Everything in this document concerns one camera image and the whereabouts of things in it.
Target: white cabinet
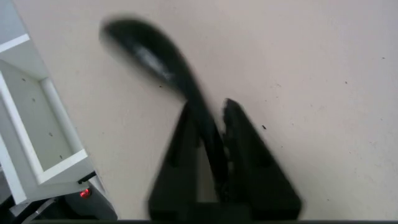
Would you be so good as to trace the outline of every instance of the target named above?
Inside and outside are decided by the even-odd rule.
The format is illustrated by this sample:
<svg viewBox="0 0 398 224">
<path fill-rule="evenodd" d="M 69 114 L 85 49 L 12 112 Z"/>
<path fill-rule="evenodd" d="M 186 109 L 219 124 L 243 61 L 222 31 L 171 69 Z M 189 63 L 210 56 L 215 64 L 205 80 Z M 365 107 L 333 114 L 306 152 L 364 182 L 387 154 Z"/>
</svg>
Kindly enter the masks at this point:
<svg viewBox="0 0 398 224">
<path fill-rule="evenodd" d="M 12 4 L 0 6 L 0 30 L 11 30 L 0 32 L 0 163 L 14 200 L 84 190 L 88 155 Z"/>
</svg>

